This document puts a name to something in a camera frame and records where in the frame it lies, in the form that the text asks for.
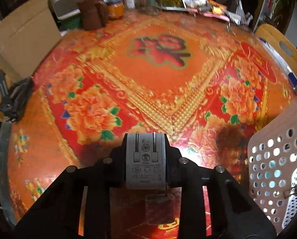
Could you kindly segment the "white pink-wrapped plug charger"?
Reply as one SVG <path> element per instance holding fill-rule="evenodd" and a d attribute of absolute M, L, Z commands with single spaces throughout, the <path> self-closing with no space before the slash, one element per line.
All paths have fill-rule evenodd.
<path fill-rule="evenodd" d="M 152 194 L 145 198 L 146 223 L 160 225 L 175 220 L 176 198 L 173 194 Z"/>

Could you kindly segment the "white perforated plastic basket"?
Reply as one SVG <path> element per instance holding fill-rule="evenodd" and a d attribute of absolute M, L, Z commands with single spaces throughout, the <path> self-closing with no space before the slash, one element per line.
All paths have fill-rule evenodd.
<path fill-rule="evenodd" d="M 280 233 L 297 213 L 297 96 L 248 144 L 250 196 Z"/>

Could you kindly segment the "white folding plug charger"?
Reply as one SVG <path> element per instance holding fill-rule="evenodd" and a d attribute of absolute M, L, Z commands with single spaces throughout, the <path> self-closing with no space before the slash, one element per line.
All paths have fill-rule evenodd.
<path fill-rule="evenodd" d="M 166 138 L 162 133 L 128 133 L 126 137 L 126 187 L 166 189 Z"/>

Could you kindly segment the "red floral tablecloth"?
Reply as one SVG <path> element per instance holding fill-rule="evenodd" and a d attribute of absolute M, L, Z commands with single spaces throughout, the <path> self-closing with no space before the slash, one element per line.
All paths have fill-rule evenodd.
<path fill-rule="evenodd" d="M 253 34 L 204 17 L 126 13 L 69 31 L 33 76 L 13 125 L 10 201 L 18 222 L 68 167 L 86 168 L 128 133 L 162 133 L 200 167 L 223 166 L 250 196 L 248 144 L 296 97 Z M 145 198 L 176 198 L 173 223 L 146 223 Z M 178 238 L 181 188 L 110 189 L 111 238 Z"/>

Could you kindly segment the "cardboard box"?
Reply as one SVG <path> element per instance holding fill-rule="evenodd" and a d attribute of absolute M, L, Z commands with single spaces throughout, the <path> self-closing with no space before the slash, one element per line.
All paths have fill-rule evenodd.
<path fill-rule="evenodd" d="M 30 77 L 61 40 L 47 0 L 29 0 L 0 22 L 0 67 L 13 82 Z"/>

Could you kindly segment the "right wooden chair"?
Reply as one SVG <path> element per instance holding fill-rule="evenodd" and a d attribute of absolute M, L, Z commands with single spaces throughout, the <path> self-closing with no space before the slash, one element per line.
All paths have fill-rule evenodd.
<path fill-rule="evenodd" d="M 268 49 L 273 48 L 273 51 L 276 51 L 275 59 L 279 61 L 280 66 L 297 91 L 297 49 L 272 25 L 260 25 L 255 31 L 255 35 L 264 40 L 264 44 Z"/>

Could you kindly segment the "orange jam jar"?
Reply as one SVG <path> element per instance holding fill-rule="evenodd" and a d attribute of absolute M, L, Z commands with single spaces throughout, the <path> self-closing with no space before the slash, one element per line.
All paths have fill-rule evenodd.
<path fill-rule="evenodd" d="M 107 2 L 107 6 L 108 6 L 108 17 L 110 20 L 117 20 L 121 18 L 125 13 L 122 0 L 109 0 Z"/>

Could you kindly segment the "empty glass jar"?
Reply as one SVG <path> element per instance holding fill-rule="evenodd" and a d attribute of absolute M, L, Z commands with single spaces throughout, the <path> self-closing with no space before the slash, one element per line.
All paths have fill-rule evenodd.
<path fill-rule="evenodd" d="M 162 0 L 144 0 L 144 13 L 157 16 L 162 10 Z"/>

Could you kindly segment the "black phone stand mount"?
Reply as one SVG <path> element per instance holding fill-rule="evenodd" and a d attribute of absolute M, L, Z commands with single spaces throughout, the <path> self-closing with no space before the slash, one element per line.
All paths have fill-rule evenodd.
<path fill-rule="evenodd" d="M 33 88 L 34 82 L 31 77 L 22 79 L 8 88 L 6 74 L 0 70 L 0 112 L 4 115 L 5 122 L 18 122 L 22 119 Z"/>

